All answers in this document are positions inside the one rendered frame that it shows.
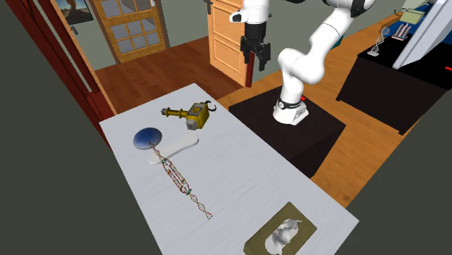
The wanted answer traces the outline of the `wooden panel door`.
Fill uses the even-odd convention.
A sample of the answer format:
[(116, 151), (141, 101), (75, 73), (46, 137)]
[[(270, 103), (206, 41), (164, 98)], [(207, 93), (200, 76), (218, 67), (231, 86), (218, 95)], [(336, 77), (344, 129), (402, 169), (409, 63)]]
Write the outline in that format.
[(231, 23), (230, 15), (243, 6), (243, 0), (203, 0), (209, 30), (210, 64), (244, 87), (252, 83), (253, 62), (244, 63), (240, 38), (244, 23)]

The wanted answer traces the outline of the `red door frame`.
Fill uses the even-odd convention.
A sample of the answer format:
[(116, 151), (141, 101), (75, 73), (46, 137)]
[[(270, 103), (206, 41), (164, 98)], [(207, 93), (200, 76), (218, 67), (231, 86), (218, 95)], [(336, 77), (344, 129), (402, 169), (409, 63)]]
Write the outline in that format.
[(102, 138), (117, 114), (56, 0), (4, 0)]

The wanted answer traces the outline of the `black desk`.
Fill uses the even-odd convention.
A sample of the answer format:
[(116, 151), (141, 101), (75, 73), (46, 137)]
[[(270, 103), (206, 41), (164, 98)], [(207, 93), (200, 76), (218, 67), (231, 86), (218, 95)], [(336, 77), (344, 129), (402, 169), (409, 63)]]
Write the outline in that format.
[(415, 28), (358, 54), (336, 98), (400, 134), (452, 89), (452, 0), (431, 0)]

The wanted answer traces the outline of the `helix model with blue base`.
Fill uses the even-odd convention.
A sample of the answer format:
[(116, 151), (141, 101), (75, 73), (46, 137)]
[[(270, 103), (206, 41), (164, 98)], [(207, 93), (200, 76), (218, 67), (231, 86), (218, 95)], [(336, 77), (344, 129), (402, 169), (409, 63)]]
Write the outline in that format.
[[(142, 130), (139, 130), (133, 137), (133, 145), (137, 149), (140, 150), (148, 150), (151, 149), (156, 153), (159, 153), (156, 150), (158, 144), (162, 141), (163, 135), (162, 132), (154, 127), (146, 127)], [(170, 158), (166, 159), (158, 156), (161, 159), (160, 165), (164, 168), (164, 171), (167, 173), (172, 182), (176, 185), (177, 189), (188, 196), (191, 201), (196, 203), (199, 210), (201, 210), (208, 220), (213, 217), (213, 214), (206, 210), (206, 207), (198, 201), (195, 194), (193, 194), (192, 188), (190, 187), (188, 181), (183, 177), (183, 175), (177, 170), (176, 166), (171, 162)]]

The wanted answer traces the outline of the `olive tissue box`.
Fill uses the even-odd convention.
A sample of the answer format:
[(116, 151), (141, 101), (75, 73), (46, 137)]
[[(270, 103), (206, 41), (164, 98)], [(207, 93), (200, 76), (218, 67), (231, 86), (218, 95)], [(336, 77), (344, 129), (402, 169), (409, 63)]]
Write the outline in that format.
[(245, 242), (245, 255), (296, 255), (317, 227), (291, 202)]

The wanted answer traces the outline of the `wooden door with glass panes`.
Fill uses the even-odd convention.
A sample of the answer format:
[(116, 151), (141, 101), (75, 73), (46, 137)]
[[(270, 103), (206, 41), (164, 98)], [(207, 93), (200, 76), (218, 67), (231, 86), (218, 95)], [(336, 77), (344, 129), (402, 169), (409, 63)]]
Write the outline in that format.
[(120, 63), (169, 48), (161, 0), (89, 0)]

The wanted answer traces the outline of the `white table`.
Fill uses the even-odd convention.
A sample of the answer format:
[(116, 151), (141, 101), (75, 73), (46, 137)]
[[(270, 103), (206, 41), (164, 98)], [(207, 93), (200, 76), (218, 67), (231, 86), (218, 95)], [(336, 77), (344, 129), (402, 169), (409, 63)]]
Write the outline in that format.
[(225, 108), (210, 115), (197, 145), (171, 158), (195, 201), (160, 164), (150, 164), (152, 150), (134, 147), (139, 130), (156, 128), (162, 152), (187, 131), (183, 119), (162, 110), (207, 100), (206, 91), (190, 84), (101, 122), (162, 255), (245, 255), (246, 241), (287, 203), (316, 227), (296, 255), (335, 255), (357, 218)]

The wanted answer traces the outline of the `white flat oblong object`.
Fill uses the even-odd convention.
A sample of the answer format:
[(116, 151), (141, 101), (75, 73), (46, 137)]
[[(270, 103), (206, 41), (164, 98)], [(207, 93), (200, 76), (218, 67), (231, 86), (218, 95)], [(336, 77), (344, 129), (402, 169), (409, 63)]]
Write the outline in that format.
[(156, 147), (156, 150), (149, 156), (148, 161), (150, 164), (160, 164), (162, 161), (158, 154), (166, 159), (169, 159), (171, 156), (178, 154), (179, 152), (188, 149), (197, 145), (199, 142), (198, 134), (195, 131), (187, 131), (181, 138), (178, 138), (176, 141), (164, 146), (164, 147)]

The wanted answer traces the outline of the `wall picture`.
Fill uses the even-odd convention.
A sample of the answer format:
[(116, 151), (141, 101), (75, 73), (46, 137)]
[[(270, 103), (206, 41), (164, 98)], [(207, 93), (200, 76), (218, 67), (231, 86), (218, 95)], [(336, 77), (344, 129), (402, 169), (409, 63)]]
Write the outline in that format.
[(85, 0), (55, 0), (69, 25), (93, 21)]

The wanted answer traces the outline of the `dark robot stand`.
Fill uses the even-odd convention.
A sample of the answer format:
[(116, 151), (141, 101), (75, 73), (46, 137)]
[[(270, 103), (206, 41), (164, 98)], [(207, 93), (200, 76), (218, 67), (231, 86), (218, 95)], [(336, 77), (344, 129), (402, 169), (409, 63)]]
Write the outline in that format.
[(313, 177), (346, 125), (313, 101), (304, 101), (309, 114), (297, 125), (279, 123), (272, 116), (281, 88), (229, 107), (235, 117), (287, 159), (305, 176)]

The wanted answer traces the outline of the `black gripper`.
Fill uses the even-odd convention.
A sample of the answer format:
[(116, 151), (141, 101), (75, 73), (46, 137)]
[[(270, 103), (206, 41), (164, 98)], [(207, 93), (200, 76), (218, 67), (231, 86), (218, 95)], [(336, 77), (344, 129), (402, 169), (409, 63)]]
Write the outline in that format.
[(267, 23), (245, 24), (244, 35), (240, 38), (240, 50), (243, 52), (244, 63), (250, 62), (250, 51), (259, 53), (259, 70), (263, 71), (271, 59), (271, 44), (265, 43)]

